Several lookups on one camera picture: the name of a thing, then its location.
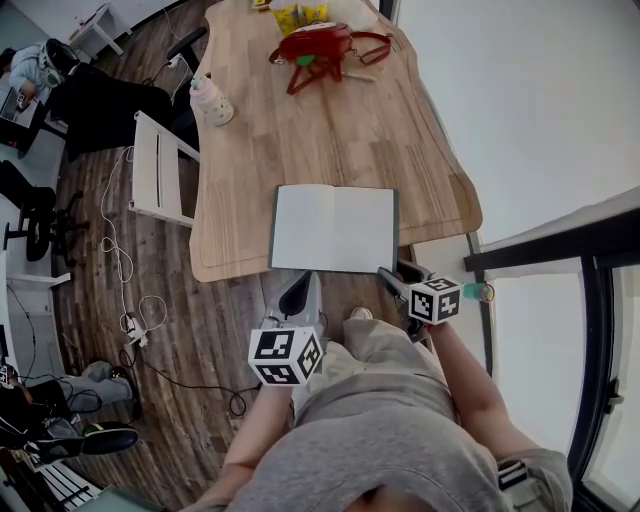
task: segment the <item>gray shirt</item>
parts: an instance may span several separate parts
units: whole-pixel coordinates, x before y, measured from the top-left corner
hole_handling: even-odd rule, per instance
[[[496,460],[457,424],[446,386],[428,376],[355,375],[314,397],[296,425],[227,512],[342,511],[380,486],[438,511],[571,507],[566,459],[548,450],[510,457],[529,477],[502,492]]]
[[[36,87],[36,99],[44,103],[49,97],[51,89],[42,82],[40,77],[38,56],[41,48],[42,44],[32,44],[16,52],[11,59],[9,84],[16,91],[20,91],[25,81],[29,80]]]

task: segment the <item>wooden table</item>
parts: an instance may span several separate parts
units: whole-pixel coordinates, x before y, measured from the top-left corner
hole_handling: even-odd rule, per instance
[[[376,83],[326,77],[289,96],[293,66],[268,61],[281,39],[273,15],[253,11],[249,0],[207,10],[211,30],[198,72],[211,72],[235,117],[208,128],[195,112],[200,180],[190,248],[198,280],[267,270],[280,184],[398,189],[401,246],[480,226],[475,189],[438,124],[416,54],[402,31],[379,17],[375,31],[393,34],[391,55],[369,67],[354,57],[343,63],[344,71]],[[361,53],[377,45],[354,43]]]

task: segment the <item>black chair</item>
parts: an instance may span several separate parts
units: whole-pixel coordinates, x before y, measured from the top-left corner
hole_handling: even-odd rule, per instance
[[[67,267],[73,267],[76,261],[69,258],[71,244],[67,243],[67,234],[72,231],[89,229],[89,223],[76,224],[71,217],[74,203],[82,197],[76,192],[67,207],[55,211],[56,193],[48,187],[34,187],[20,171],[9,161],[0,162],[0,194],[4,195],[20,209],[18,229],[13,231],[7,222],[4,231],[3,249],[12,238],[27,238],[27,260],[42,259],[53,243],[53,254],[61,255]],[[28,220],[27,229],[24,222]]]
[[[201,39],[207,34],[207,29],[199,27],[191,32],[187,37],[182,38],[167,52],[167,60],[173,59],[176,55],[182,55],[185,62],[189,66],[191,73],[195,73],[200,66],[200,61],[196,57],[193,43]],[[193,149],[200,150],[200,142],[198,141],[198,129],[196,120],[191,110],[189,88],[191,84],[187,80],[176,91],[173,99],[173,122],[171,123],[171,132],[189,144]]]
[[[66,147],[70,162],[83,153],[132,146],[138,111],[165,128],[170,128],[174,119],[167,91],[112,78],[84,63],[51,91],[47,108],[52,118],[69,127]]]

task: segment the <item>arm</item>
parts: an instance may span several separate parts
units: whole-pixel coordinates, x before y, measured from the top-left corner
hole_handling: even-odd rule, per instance
[[[233,439],[220,477],[198,503],[231,501],[251,480],[262,457],[285,434],[291,388],[263,387]]]
[[[487,372],[448,324],[429,331],[456,404],[460,422],[496,460],[538,446],[509,419],[502,395]]]
[[[24,110],[29,102],[31,102],[31,100],[35,97],[37,93],[36,86],[20,75],[11,75],[9,77],[9,84],[16,91],[24,94],[24,101],[22,102],[22,109]]]
[[[11,384],[13,387],[19,388],[26,398],[28,404],[33,404],[33,397],[31,396],[31,393],[29,393],[29,390],[25,388],[23,384],[20,384],[20,382],[18,382],[18,378],[15,375],[9,377],[9,384]]]

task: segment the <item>red bag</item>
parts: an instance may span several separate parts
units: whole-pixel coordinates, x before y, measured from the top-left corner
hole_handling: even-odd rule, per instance
[[[381,61],[391,52],[391,39],[373,32],[349,32],[344,23],[318,23],[300,28],[285,37],[280,46],[269,57],[275,64],[289,61],[296,64],[287,93],[295,94],[314,80],[329,74],[336,82],[342,81],[342,59],[352,53],[355,38],[369,37],[384,44],[360,56],[360,62],[370,66]],[[303,69],[309,71],[309,77],[296,85]]]

